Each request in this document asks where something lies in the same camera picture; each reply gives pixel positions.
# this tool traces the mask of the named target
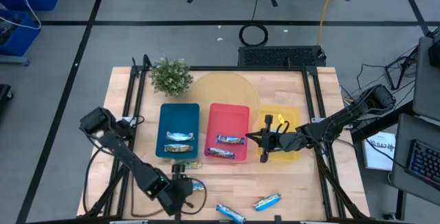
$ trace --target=red tray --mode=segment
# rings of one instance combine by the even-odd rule
[[[248,155],[249,107],[232,104],[211,104],[206,131],[205,156],[208,148],[220,148],[235,153],[235,160],[243,161]],[[244,145],[218,144],[218,135],[244,137]]]

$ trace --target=wooden table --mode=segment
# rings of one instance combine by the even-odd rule
[[[129,81],[130,67],[115,67],[111,74],[104,107],[109,109],[116,117],[122,115],[127,85]],[[332,115],[342,109],[343,103],[339,90],[336,71],[332,67],[318,68],[320,86],[327,115]],[[261,99],[261,103],[285,104],[298,107],[300,110],[300,124],[309,122],[307,102],[303,77],[300,72],[293,71],[236,71],[251,82]],[[195,81],[209,71],[192,72]],[[131,113],[134,110],[135,93],[138,88],[138,80],[135,82],[135,90],[131,101]],[[313,106],[315,113],[318,112],[316,95],[313,88],[313,79],[309,77]],[[155,156],[155,142],[159,122],[160,106],[169,102],[185,102],[185,98],[165,98],[162,93],[154,93],[151,79],[147,78],[144,86],[140,115],[145,117],[145,122],[138,126],[134,152],[145,162],[163,170],[168,176],[171,175],[171,162]],[[253,126],[253,131],[259,130],[258,122]],[[205,208],[197,215],[182,215],[182,219],[214,220],[226,219],[225,216],[215,211],[215,205],[222,203],[238,213],[244,215],[247,220],[273,220],[274,215],[279,214],[283,220],[325,220],[325,211],[322,205],[322,195],[318,178],[318,168],[314,152],[302,149],[301,159],[294,163],[268,162],[261,164],[255,155],[257,145],[253,141],[248,144],[248,156],[244,163],[231,163],[230,160],[211,159],[203,155],[205,134],[199,134],[199,158],[203,162],[203,168],[199,170],[187,170],[191,177],[205,182],[208,187],[208,200]],[[344,131],[341,139],[351,141],[349,132]],[[351,200],[365,214],[369,215],[365,192],[360,177],[355,151],[347,144],[335,142],[333,144],[335,162],[338,168],[339,180],[343,189]],[[89,186],[87,188],[87,205],[90,208],[99,198],[109,182],[113,158],[100,153],[93,162],[89,173]],[[131,211],[131,183],[129,182],[124,218],[133,219]],[[333,190],[329,185],[333,215],[337,216],[336,201]],[[267,197],[279,192],[282,200],[273,207],[262,212],[252,209],[252,204],[261,197]],[[116,201],[119,198],[119,188],[114,195],[112,213],[116,213]],[[134,194],[134,212],[136,214],[148,214],[160,209],[157,200],[150,201],[136,186]],[[203,199],[202,192],[196,192],[189,196],[188,201],[195,205],[189,212],[196,210]],[[80,204],[78,214],[83,213]],[[149,219],[171,219],[162,212]]]

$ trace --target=potted plant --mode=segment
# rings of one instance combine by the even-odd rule
[[[167,97],[177,97],[185,93],[193,82],[189,70],[190,67],[184,59],[161,58],[155,63],[149,77],[155,92],[161,91]]]

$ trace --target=blue wrapper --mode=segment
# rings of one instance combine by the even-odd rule
[[[237,224],[244,224],[246,221],[246,218],[223,204],[218,203],[215,210],[231,218]]]
[[[220,148],[208,148],[208,154],[220,158],[235,159],[235,154],[233,152]]]
[[[281,200],[281,195],[279,193],[270,196],[268,198],[265,198],[261,201],[259,201],[258,203],[255,203],[253,205],[254,210],[256,211],[261,211],[261,210],[265,210],[268,207],[274,205],[275,203],[278,203]]]
[[[192,182],[192,191],[203,191],[205,190],[204,185],[200,182],[193,181]]]
[[[218,144],[244,145],[245,144],[245,138],[244,137],[233,137],[233,136],[218,135],[215,138],[215,142],[218,143]]]

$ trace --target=blue tray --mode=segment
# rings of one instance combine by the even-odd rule
[[[194,159],[199,152],[199,110],[198,104],[163,104],[160,107],[159,131],[157,132],[156,156],[173,159]],[[194,133],[194,140],[175,142],[166,138],[166,132]],[[166,144],[188,144],[192,151],[187,153],[165,152]]]

